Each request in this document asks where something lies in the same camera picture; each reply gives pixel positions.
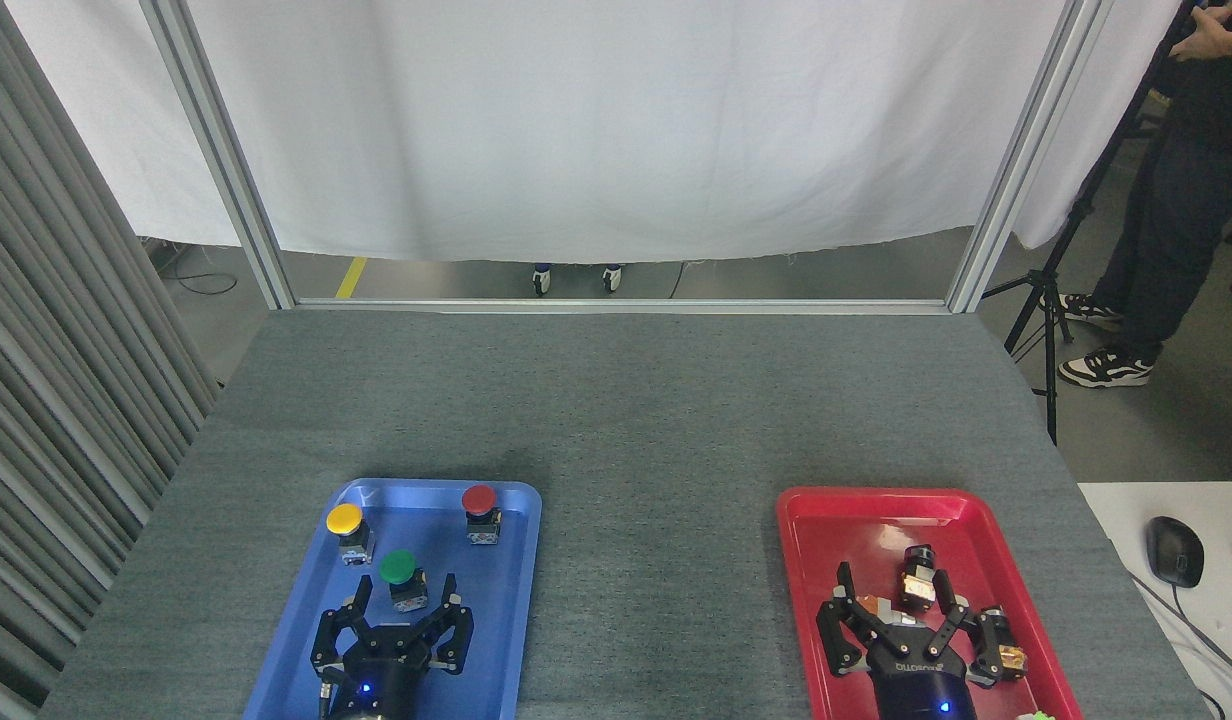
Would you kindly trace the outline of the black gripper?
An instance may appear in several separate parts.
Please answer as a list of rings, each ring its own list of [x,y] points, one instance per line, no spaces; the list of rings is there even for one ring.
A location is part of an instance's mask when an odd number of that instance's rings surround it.
[[[991,660],[988,634],[971,603],[954,591],[946,570],[933,575],[944,621],[922,653],[904,657],[901,635],[857,600],[853,565],[837,565],[837,584],[816,614],[816,625],[832,674],[864,673],[869,667],[880,719],[976,719],[968,682],[986,688],[1000,682],[1000,660]],[[976,660],[965,662],[947,648],[963,630]]]
[[[421,681],[429,669],[461,674],[473,641],[474,619],[457,592],[456,575],[444,578],[439,609],[414,626],[372,626],[366,607],[372,582],[359,582],[350,600],[323,612],[315,628],[310,666],[322,684],[340,684],[336,716],[414,716]],[[338,637],[356,637],[345,653]]]

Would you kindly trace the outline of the person's hand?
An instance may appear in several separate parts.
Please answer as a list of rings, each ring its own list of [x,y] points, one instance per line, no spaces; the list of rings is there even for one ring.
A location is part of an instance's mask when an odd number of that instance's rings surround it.
[[[1232,2],[1225,6],[1193,6],[1189,18],[1195,32],[1172,46],[1174,60],[1215,60],[1232,58],[1232,31],[1225,22],[1232,18]]]

